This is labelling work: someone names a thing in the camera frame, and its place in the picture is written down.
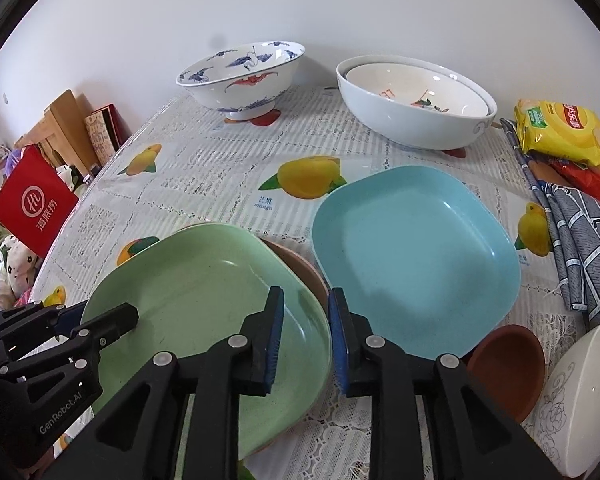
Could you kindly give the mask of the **fruit print tablecloth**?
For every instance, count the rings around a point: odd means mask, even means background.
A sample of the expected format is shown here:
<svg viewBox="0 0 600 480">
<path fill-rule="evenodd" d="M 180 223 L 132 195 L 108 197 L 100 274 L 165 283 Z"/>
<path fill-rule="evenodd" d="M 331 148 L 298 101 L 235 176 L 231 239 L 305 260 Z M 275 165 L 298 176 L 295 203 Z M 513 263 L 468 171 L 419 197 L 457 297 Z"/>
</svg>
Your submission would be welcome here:
<svg viewBox="0 0 600 480">
<path fill-rule="evenodd" d="M 166 237 L 193 223 L 231 223 L 286 246 L 315 263 L 310 227 L 320 200 L 284 192 L 260 197 L 261 183 L 287 160 L 340 158 L 347 180 L 395 166 L 437 167 L 462 180 L 513 239 L 534 198 L 502 130 L 488 129 L 466 152 L 413 150 L 371 132 L 346 110 L 335 88 L 298 87 L 270 126 L 230 124 L 182 96 L 127 140 L 81 198 L 53 244 L 33 287 L 42 300 L 57 285 L 69 304 L 91 295 L 115 267 L 120 249 L 139 237 Z M 157 173 L 117 176 L 149 144 L 161 143 Z M 519 254 L 521 290 L 502 324 L 527 326 L 542 344 L 547 375 L 584 335 L 582 314 L 565 308 L 553 257 Z M 370 401 L 326 388 L 297 426 L 246 459 L 256 479 L 366 479 Z"/>
</svg>

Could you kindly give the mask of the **blue square plate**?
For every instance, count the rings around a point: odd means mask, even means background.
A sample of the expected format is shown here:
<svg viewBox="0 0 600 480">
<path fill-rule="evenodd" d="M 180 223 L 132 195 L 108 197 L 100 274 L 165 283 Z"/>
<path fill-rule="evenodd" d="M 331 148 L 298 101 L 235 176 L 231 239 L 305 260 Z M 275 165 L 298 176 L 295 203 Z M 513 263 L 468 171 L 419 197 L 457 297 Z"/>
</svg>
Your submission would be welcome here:
<svg viewBox="0 0 600 480">
<path fill-rule="evenodd" d="M 436 168 L 396 167 L 338 188 L 311 234 L 329 286 L 413 356 L 464 356 L 518 297 L 521 270 L 505 229 Z"/>
</svg>

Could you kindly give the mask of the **brown small bowl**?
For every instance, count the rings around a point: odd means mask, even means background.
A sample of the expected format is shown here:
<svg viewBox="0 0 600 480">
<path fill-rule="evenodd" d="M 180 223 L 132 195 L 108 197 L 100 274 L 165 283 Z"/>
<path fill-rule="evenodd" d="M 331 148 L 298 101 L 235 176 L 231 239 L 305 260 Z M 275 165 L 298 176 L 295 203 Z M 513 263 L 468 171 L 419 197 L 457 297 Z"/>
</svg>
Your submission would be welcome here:
<svg viewBox="0 0 600 480">
<path fill-rule="evenodd" d="M 472 352 L 467 368 L 516 422 L 530 415 L 544 385 L 543 349 L 535 334 L 521 325 L 491 332 Z"/>
</svg>

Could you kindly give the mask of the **red patterned box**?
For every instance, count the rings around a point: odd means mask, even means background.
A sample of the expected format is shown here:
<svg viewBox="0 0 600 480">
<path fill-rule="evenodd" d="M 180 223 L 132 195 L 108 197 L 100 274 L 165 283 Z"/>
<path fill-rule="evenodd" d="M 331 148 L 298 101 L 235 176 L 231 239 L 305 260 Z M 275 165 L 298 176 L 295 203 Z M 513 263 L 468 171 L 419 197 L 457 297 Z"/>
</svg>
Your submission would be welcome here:
<svg viewBox="0 0 600 480">
<path fill-rule="evenodd" d="M 103 167 L 125 142 L 118 111 L 110 103 L 93 110 L 83 121 L 99 166 Z"/>
</svg>

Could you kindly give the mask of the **red paper bag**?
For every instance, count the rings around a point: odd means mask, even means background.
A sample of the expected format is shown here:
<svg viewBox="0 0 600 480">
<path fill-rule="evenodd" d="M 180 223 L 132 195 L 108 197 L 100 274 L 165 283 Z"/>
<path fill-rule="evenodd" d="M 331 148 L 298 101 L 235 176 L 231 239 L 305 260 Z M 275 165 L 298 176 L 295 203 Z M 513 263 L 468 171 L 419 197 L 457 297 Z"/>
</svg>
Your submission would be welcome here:
<svg viewBox="0 0 600 480">
<path fill-rule="evenodd" d="M 26 148 L 0 191 L 1 224 L 45 258 L 79 201 L 36 148 Z"/>
</svg>

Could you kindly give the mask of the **blue patterned footed bowl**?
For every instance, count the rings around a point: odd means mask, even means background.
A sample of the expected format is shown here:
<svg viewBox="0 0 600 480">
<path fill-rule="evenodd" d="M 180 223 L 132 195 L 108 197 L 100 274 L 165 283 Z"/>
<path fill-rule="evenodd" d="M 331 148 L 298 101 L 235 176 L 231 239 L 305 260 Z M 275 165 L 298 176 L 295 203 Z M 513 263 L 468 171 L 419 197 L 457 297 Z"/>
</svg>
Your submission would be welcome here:
<svg viewBox="0 0 600 480">
<path fill-rule="evenodd" d="M 305 53 L 305 46 L 287 40 L 241 44 L 189 65 L 175 82 L 200 105 L 243 122 L 274 108 Z"/>
</svg>

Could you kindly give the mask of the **red chip bag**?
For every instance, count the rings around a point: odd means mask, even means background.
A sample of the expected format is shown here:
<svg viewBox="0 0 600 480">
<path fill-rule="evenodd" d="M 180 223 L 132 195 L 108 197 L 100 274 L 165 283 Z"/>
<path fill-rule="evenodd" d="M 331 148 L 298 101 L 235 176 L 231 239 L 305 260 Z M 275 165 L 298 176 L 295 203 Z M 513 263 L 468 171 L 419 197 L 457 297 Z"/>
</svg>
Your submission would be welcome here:
<svg viewBox="0 0 600 480">
<path fill-rule="evenodd" d="M 577 188 L 600 201 L 600 174 L 592 169 L 560 159 L 550 159 L 548 162 L 530 159 L 528 166 L 538 180 Z"/>
</svg>

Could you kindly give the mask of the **inner white patterned bowl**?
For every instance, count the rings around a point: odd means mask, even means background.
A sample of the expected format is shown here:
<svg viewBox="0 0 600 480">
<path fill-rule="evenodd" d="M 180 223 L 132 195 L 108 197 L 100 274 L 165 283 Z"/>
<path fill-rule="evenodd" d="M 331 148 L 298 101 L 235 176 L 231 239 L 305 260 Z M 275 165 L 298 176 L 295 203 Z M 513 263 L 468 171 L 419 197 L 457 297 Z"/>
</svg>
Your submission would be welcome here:
<svg viewBox="0 0 600 480">
<path fill-rule="evenodd" d="M 486 101 L 455 74 L 398 63 L 368 63 L 351 68 L 346 77 L 368 92 L 424 110 L 467 117 L 490 112 Z"/>
</svg>

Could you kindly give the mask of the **green square plate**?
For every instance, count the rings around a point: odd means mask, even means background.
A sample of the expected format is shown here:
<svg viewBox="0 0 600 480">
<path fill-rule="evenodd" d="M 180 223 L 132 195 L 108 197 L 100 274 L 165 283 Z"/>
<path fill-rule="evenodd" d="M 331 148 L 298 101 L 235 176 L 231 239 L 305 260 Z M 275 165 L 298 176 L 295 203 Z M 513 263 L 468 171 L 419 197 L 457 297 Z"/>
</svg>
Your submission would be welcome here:
<svg viewBox="0 0 600 480">
<path fill-rule="evenodd" d="M 284 291 L 285 314 L 275 382 L 264 398 L 239 401 L 239 451 L 260 451 L 312 408 L 330 379 L 332 350 L 326 314 L 312 292 L 275 252 L 237 226 L 204 223 L 178 231 L 112 270 L 83 312 L 91 320 L 127 302 L 135 330 L 102 350 L 99 411 L 160 351 L 179 358 L 207 351 L 238 333 L 263 309 L 268 291 Z"/>
</svg>

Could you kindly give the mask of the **yellow chip bag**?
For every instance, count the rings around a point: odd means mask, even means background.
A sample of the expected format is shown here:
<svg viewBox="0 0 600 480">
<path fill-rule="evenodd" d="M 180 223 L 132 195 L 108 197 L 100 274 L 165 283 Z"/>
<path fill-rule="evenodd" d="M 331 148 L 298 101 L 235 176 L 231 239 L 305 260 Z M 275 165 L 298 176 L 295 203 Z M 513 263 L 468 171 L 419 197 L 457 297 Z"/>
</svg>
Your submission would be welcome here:
<svg viewBox="0 0 600 480">
<path fill-rule="evenodd" d="M 562 102 L 519 100 L 514 108 L 521 149 L 600 166 L 600 118 Z"/>
</svg>

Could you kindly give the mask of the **grey checked folded cloth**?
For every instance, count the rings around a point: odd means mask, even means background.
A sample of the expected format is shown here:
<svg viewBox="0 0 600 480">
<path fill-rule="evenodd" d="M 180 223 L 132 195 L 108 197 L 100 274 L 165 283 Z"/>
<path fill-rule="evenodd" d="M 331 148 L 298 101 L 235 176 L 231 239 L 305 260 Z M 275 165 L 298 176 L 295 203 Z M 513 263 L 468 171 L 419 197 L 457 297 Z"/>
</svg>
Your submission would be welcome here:
<svg viewBox="0 0 600 480">
<path fill-rule="evenodd" d="M 515 123 L 501 119 L 529 188 L 546 215 L 558 289 L 566 307 L 583 313 L 588 327 L 600 324 L 600 201 L 569 185 L 535 177 L 533 159 L 522 152 Z"/>
</svg>

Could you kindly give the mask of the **large white bowl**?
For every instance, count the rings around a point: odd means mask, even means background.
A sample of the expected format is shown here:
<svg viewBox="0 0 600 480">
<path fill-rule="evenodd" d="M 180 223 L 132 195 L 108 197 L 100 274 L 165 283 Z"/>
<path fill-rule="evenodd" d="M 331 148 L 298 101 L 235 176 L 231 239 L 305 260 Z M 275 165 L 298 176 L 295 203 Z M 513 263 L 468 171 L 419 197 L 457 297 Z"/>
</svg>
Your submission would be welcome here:
<svg viewBox="0 0 600 480">
<path fill-rule="evenodd" d="M 368 63 L 398 63 L 429 68 L 445 75 L 455 74 L 460 77 L 461 82 L 475 90 L 486 101 L 490 112 L 482 117 L 467 117 L 424 110 L 388 100 L 347 81 L 348 70 Z M 382 54 L 360 55 L 340 62 L 336 67 L 336 74 L 344 104 L 354 117 L 373 132 L 410 148 L 429 151 L 466 148 L 482 136 L 498 111 L 498 104 L 489 92 L 475 81 L 455 70 L 418 58 Z"/>
</svg>

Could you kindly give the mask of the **pink square plate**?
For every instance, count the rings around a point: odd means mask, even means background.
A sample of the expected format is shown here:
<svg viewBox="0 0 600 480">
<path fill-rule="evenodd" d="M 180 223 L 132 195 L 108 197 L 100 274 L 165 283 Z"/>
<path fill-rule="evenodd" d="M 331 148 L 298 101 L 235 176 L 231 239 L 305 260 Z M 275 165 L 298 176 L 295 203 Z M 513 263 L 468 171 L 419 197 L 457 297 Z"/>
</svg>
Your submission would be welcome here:
<svg viewBox="0 0 600 480">
<path fill-rule="evenodd" d="M 268 289 L 285 289 L 291 311 L 325 307 L 327 288 L 311 263 L 292 250 L 224 223 L 199 223 L 160 242 L 166 298 L 220 326 L 237 326 L 262 309 Z"/>
</svg>

